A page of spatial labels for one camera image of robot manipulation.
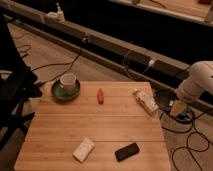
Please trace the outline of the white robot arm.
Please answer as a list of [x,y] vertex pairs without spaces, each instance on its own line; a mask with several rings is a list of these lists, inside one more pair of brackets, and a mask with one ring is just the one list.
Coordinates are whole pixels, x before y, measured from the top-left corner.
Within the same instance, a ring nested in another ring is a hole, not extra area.
[[175,90],[177,97],[186,103],[196,101],[203,92],[213,95],[213,61],[194,63],[189,76]]

